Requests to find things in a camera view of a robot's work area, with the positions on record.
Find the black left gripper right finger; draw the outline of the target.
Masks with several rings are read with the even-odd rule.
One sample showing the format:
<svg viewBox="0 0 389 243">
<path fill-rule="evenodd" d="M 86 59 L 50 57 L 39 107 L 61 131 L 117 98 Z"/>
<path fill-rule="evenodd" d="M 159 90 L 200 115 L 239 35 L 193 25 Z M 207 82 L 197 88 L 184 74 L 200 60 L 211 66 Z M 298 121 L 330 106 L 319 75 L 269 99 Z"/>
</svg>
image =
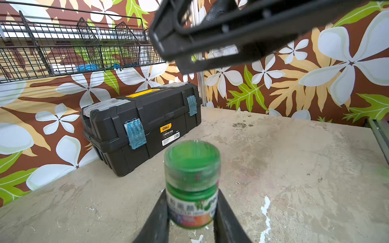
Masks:
<svg viewBox="0 0 389 243">
<path fill-rule="evenodd" d="M 221 190 L 218 191 L 218 201 L 213 225 L 216 243 L 252 243 Z"/>
</svg>

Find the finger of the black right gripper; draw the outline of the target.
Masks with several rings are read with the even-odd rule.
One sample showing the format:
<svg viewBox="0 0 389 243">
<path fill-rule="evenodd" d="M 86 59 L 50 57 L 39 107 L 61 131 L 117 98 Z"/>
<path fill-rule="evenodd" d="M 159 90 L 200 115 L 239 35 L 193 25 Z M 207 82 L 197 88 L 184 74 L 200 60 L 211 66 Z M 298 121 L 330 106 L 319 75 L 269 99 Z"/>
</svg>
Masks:
<svg viewBox="0 0 389 243">
<path fill-rule="evenodd" d="M 243 36 L 218 35 L 178 35 L 178 54 L 175 62 L 182 74 L 190 74 L 225 66 L 236 66 L 257 61 L 290 41 L 301 33 L 250 33 Z M 236 47 L 232 54 L 214 55 L 206 60 L 192 61 L 191 56 L 205 51 Z"/>
<path fill-rule="evenodd" d="M 149 28 L 149 37 L 160 56 L 177 61 L 211 49 L 270 41 L 272 51 L 314 27 L 361 5 L 362 1 L 248 1 L 239 8 L 235 1 L 216 1 L 226 13 L 203 19 L 194 27 L 184 26 L 191 1 L 163 1 Z"/>
</svg>

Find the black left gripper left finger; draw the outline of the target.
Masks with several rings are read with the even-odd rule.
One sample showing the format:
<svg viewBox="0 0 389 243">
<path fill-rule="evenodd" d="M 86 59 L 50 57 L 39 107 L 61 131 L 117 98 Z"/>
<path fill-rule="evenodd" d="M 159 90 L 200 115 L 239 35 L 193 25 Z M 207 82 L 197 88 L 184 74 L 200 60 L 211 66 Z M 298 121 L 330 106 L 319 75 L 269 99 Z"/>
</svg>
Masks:
<svg viewBox="0 0 389 243">
<path fill-rule="evenodd" d="M 166 190 L 163 190 L 133 243 L 168 243 L 169 221 Z"/>
</svg>

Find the green paint jar lid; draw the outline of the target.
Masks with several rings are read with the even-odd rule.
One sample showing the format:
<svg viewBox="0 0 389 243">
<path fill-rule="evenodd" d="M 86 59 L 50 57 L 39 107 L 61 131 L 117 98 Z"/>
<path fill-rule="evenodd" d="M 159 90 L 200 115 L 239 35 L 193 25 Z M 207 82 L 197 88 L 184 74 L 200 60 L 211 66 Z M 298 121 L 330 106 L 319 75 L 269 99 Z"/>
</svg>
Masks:
<svg viewBox="0 0 389 243">
<path fill-rule="evenodd" d="M 169 186 L 198 192 L 214 187 L 221 174 L 221 153 L 209 142 L 186 140 L 164 154 L 165 178 Z"/>
</svg>

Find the green paint jar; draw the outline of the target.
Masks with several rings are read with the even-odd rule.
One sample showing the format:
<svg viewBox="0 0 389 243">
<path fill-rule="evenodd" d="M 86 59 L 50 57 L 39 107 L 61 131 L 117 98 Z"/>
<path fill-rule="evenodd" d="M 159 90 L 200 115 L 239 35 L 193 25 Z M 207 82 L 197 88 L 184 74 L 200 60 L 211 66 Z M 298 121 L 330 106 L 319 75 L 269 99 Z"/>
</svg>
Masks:
<svg viewBox="0 0 389 243">
<path fill-rule="evenodd" d="M 196 229 L 209 224 L 216 214 L 218 184 L 203 191 L 183 191 L 166 185 L 170 219 L 177 225 Z"/>
</svg>

